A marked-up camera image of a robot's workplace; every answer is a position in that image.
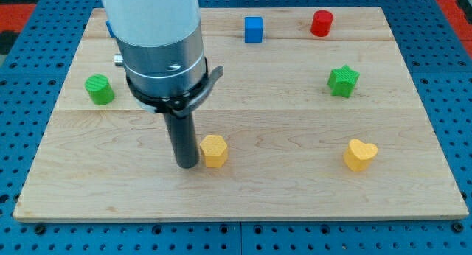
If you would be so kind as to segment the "blue block behind arm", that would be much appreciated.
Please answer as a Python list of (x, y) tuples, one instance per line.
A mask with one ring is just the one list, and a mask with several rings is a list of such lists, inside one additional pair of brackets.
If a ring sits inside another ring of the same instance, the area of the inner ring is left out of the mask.
[(105, 22), (105, 25), (106, 25), (106, 27), (107, 27), (109, 36), (110, 36), (111, 38), (115, 38), (115, 34), (114, 34), (113, 29), (112, 29), (112, 26), (111, 26), (110, 21), (107, 20), (107, 21)]

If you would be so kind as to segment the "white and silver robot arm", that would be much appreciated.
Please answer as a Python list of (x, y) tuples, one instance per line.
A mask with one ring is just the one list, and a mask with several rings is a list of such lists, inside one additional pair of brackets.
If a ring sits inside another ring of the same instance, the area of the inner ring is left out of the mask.
[(145, 108), (181, 98), (207, 73), (198, 0), (101, 0), (130, 91)]

